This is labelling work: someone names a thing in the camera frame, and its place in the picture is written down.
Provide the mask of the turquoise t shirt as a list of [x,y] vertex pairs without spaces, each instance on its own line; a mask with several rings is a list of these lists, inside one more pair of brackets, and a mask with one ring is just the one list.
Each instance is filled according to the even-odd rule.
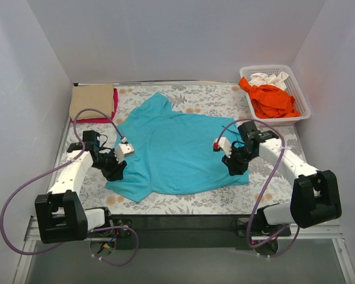
[[249,174],[230,176],[223,155],[212,149],[220,132],[240,140],[233,118],[182,114],[155,93],[130,112],[118,128],[134,147],[121,180],[105,187],[134,202],[151,193],[195,194],[223,186],[246,185]]

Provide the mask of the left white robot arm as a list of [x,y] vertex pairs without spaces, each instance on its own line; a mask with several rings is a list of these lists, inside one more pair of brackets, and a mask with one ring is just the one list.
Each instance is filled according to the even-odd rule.
[[67,149],[69,164],[62,169],[54,185],[35,199],[35,211],[41,241],[45,244],[84,240],[95,230],[100,236],[109,236],[114,222],[105,206],[84,209],[79,192],[88,170],[98,169],[106,180],[124,178],[125,158],[134,154],[134,147],[122,138],[107,153],[102,153],[100,134],[84,131],[81,142]]

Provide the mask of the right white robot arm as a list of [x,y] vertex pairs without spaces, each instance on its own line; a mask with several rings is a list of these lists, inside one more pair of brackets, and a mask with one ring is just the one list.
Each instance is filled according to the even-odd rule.
[[240,146],[220,134],[214,140],[213,150],[224,152],[222,162],[231,176],[245,174],[252,160],[263,159],[273,165],[273,173],[281,174],[289,182],[292,195],[288,203],[262,208],[255,205],[247,222],[246,234],[258,231],[269,235],[277,228],[282,231],[291,224],[309,228],[340,218],[342,209],[335,174],[309,165],[287,148],[277,130],[260,131],[256,124],[251,120],[238,126]]

